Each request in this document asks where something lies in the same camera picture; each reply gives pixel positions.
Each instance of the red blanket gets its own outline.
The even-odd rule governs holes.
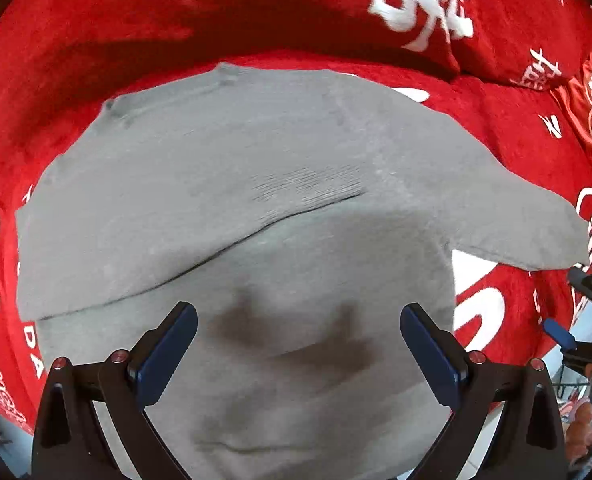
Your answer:
[[[592,11],[581,0],[538,0],[538,6],[531,0],[524,6],[526,0],[383,0],[399,11],[387,14],[378,1],[14,1],[0,21],[1,413],[31,431],[46,376],[33,324],[21,322],[15,308],[22,270],[14,210],[102,100],[206,70],[213,65],[207,60],[331,68],[423,89],[425,105],[457,119],[510,170],[577,205],[592,234],[592,171],[551,95],[473,76],[435,77],[465,68],[545,87],[572,75],[590,50]],[[554,40],[560,27],[569,38],[564,44]],[[272,51],[277,46],[292,50]],[[569,326],[582,310],[562,271],[530,275],[457,257],[464,258],[455,262],[458,338],[484,347],[494,360],[522,364],[543,354],[552,342],[543,337],[540,318]]]

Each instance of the blue gripper pad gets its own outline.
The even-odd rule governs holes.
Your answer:
[[[561,327],[553,318],[547,318],[542,322],[542,329],[558,343],[563,351],[576,350],[576,339],[567,330]]]
[[[441,331],[417,303],[410,303],[400,313],[400,333],[418,363],[436,400],[443,406],[457,410],[461,404],[463,382],[467,371],[463,362],[453,362],[443,351],[442,342],[449,336],[465,354],[454,336]]]
[[[136,401],[142,410],[158,402],[198,330],[194,306],[183,301],[176,308],[180,312],[172,311],[174,317],[155,330],[160,338],[136,371]]]

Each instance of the hand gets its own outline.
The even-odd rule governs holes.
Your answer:
[[[565,434],[565,455],[569,462],[585,456],[592,445],[592,403],[578,407],[574,421]]]

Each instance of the metal bolt head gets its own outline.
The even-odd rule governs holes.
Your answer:
[[[485,354],[478,350],[472,350],[471,352],[468,352],[467,357],[469,357],[470,361],[473,362],[475,365],[481,365],[485,361],[487,361],[487,357],[485,357]]]
[[[542,359],[538,359],[537,357],[532,358],[530,360],[530,364],[534,370],[538,370],[539,372],[545,369],[545,363],[542,361]]]
[[[67,358],[66,357],[57,357],[54,359],[54,362],[52,363],[52,368],[55,368],[56,370],[60,370],[61,368],[64,368],[65,366],[67,366]]]
[[[127,358],[129,356],[130,356],[130,353],[127,350],[117,350],[116,352],[114,352],[110,356],[110,359],[112,360],[113,363],[119,364],[119,363],[124,363],[125,361],[127,361]]]

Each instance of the finger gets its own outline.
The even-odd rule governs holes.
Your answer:
[[[587,451],[586,446],[583,446],[583,444],[567,444],[565,446],[565,456],[568,462],[582,458],[587,454]]]
[[[585,431],[585,445],[592,446],[592,427]]]
[[[582,444],[583,446],[592,445],[592,427],[589,424],[574,421],[567,428],[565,441],[568,444]]]
[[[578,422],[582,422],[584,424],[591,424],[592,423],[592,403],[585,402],[581,404],[578,409],[576,410],[576,414],[574,415],[574,420]]]
[[[592,364],[588,364],[585,366],[585,377],[588,379],[592,376]]]

